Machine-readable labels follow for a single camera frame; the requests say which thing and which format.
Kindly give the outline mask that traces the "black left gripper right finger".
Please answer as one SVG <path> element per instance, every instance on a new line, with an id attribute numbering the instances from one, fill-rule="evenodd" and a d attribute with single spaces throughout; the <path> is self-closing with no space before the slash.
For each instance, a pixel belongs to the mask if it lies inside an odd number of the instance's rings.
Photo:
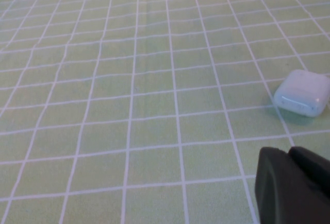
<path id="1" fill-rule="evenodd" d="M 299 146 L 291 147 L 288 155 L 323 194 L 329 197 L 329 160 Z"/>

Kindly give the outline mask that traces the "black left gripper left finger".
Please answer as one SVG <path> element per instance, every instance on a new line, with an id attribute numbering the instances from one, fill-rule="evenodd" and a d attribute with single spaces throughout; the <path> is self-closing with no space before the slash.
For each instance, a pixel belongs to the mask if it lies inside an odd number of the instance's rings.
<path id="1" fill-rule="evenodd" d="M 255 197 L 260 223 L 329 223 L 329 197 L 278 148 L 259 152 Z"/>

